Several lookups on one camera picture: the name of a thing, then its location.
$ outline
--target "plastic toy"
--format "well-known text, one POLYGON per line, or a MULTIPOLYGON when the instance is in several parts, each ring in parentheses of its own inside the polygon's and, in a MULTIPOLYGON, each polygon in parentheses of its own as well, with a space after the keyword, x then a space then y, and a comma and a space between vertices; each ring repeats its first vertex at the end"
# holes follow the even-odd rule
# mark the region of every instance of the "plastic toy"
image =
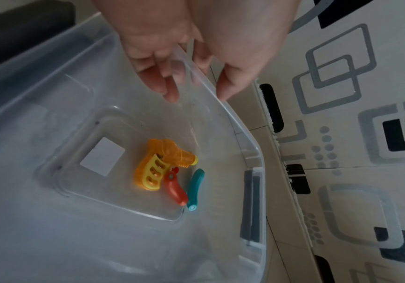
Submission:
POLYGON ((204 179, 206 173, 202 169, 198 169, 194 172, 190 184, 188 185, 187 196, 188 210, 193 211, 198 207, 198 192, 201 186, 202 180, 204 179))
POLYGON ((171 166, 187 168, 198 162, 196 155, 186 152, 170 139, 150 139, 148 153, 134 173, 134 182, 150 191, 160 189, 160 182, 171 166))
POLYGON ((164 187, 173 200, 183 207, 188 202, 188 196, 178 183, 178 172, 179 168, 175 167, 165 174, 164 187))

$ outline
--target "gray rounded square pattern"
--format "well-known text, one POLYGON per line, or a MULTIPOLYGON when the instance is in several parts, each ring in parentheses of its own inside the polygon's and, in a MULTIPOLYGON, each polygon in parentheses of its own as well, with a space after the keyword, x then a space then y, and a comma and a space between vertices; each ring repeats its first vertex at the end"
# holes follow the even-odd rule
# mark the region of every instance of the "gray rounded square pattern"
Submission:
POLYGON ((359 87, 359 81, 357 79, 357 76, 362 73, 369 72, 376 67, 376 58, 375 58, 375 54, 373 52, 373 47, 372 47, 371 40, 370 40, 370 33, 369 33, 369 30, 368 30, 368 27, 366 24, 359 24, 359 25, 341 33, 340 35, 335 36, 332 39, 314 47, 313 49, 309 50, 306 53, 306 60, 307 60, 309 70, 300 75, 295 76, 292 79, 292 84, 294 87, 295 95, 296 95, 296 98, 297 98, 297 101, 298 101, 298 104, 300 107, 300 111, 302 112, 302 114, 310 114, 310 113, 322 111, 322 110, 329 109, 329 108, 334 108, 334 107, 337 107, 340 105, 348 104, 348 103, 359 100, 362 97, 362 95, 361 95, 361 90, 359 87), (340 56, 336 59, 333 59, 329 62, 326 62, 320 66, 317 65, 316 60, 314 58, 314 51, 320 49, 321 47, 323 47, 339 38, 342 38, 342 37, 350 34, 351 32, 353 32, 357 29, 362 30, 362 34, 363 34, 364 42, 365 42, 365 46, 363 46, 363 48, 365 48, 367 50, 367 54, 369 57, 368 64, 361 66, 359 68, 355 68, 352 56, 349 54, 345 54, 345 55, 340 56), (347 61, 349 71, 322 81, 320 79, 319 69, 321 69, 323 67, 327 67, 340 60, 347 61), (339 83, 344 80, 351 79, 351 81, 353 83, 354 93, 349 96, 346 96, 346 97, 342 97, 342 98, 339 98, 336 100, 328 101, 328 102, 310 107, 307 104, 306 97, 305 97, 305 94, 302 89, 302 84, 300 82, 300 78, 303 76, 306 76, 308 74, 311 74, 311 79, 312 79, 313 85, 316 89, 322 89, 327 86, 331 86, 335 83, 339 83))

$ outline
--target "white sticker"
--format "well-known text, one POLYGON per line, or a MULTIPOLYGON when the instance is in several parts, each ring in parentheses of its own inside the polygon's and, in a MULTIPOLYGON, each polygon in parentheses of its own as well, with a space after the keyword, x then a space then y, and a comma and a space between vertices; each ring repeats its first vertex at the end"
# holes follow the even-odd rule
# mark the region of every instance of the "white sticker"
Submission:
POLYGON ((123 155, 123 152, 124 148, 107 138, 102 138, 81 161, 80 165, 106 177, 123 155))

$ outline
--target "clear plastic bin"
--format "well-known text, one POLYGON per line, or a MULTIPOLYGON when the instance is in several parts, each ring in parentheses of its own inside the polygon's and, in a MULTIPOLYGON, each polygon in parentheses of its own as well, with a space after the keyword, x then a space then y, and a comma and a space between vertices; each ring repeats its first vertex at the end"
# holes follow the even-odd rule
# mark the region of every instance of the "clear plastic bin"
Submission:
POLYGON ((141 83, 99 15, 0 65, 0 282, 261 280, 260 148, 187 55, 174 56, 187 72, 175 104, 141 83), (103 138, 123 153, 98 173, 82 162, 103 138), (134 185, 150 138, 198 156, 178 174, 185 186, 206 172, 197 210, 134 185))

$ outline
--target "orange toy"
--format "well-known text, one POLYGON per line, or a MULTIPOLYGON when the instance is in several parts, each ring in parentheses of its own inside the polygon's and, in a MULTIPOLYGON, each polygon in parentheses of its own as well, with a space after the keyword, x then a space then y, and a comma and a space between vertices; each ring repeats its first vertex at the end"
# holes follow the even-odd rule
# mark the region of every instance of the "orange toy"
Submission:
POLYGON ((134 173, 134 182, 150 191, 160 189, 160 182, 170 166, 187 168, 198 162, 196 155, 186 152, 170 139, 150 139, 148 153, 134 173))

